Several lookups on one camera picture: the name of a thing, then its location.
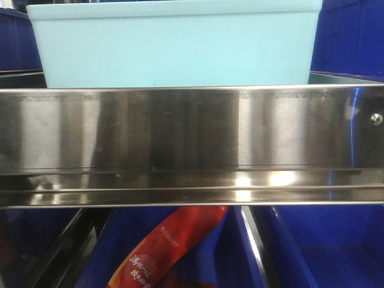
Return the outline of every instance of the stainless steel shelf rail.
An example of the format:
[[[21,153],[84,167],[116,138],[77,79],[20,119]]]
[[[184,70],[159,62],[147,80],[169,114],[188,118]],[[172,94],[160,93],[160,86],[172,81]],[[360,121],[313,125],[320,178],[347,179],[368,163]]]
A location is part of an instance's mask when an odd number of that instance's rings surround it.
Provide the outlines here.
[[[384,203],[383,113],[381,84],[2,89],[0,207]]]

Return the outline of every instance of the blue storage crate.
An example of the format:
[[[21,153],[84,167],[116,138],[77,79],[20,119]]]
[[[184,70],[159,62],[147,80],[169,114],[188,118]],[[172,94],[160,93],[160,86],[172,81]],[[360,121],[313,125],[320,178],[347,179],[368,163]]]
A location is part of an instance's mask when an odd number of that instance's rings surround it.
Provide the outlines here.
[[[283,287],[384,287],[383,206],[255,209]]]
[[[105,288],[133,248],[175,209],[113,210],[76,288]],[[264,287],[239,209],[229,208],[224,220],[171,268],[180,279],[218,288]]]
[[[0,71],[41,68],[27,14],[0,8],[0,44]]]
[[[311,69],[384,76],[384,1],[325,0]]]
[[[76,209],[18,209],[7,211],[18,253],[26,257],[43,255],[71,218]]]

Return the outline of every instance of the plastic bin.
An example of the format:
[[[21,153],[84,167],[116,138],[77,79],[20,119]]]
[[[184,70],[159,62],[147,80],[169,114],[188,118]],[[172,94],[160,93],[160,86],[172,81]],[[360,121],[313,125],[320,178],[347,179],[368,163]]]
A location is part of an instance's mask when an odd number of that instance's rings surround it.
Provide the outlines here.
[[[41,68],[27,14],[0,8],[0,43],[0,71]]]
[[[18,253],[40,257],[57,239],[76,209],[18,209],[7,211]]]
[[[384,287],[383,206],[254,209],[283,287]]]
[[[325,0],[312,70],[384,76],[382,0]]]
[[[175,209],[115,209],[76,288],[105,288],[131,250]],[[171,268],[179,278],[217,288],[264,287],[239,209],[230,208],[216,229]]]
[[[306,84],[322,0],[27,7],[50,88]]]

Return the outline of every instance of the stainless steel bar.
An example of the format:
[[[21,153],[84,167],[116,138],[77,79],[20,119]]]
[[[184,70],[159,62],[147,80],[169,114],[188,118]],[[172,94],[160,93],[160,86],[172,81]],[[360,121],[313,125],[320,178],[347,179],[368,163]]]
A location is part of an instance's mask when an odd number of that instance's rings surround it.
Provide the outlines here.
[[[5,89],[0,107],[3,174],[384,167],[384,85]]]
[[[0,207],[384,201],[384,85],[3,89],[0,112]]]

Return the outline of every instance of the shelf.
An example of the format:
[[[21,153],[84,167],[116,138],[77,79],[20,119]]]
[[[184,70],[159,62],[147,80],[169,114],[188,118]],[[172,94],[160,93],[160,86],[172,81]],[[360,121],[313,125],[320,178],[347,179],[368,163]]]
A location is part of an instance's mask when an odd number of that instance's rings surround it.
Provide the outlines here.
[[[0,207],[384,203],[367,83],[2,89]]]

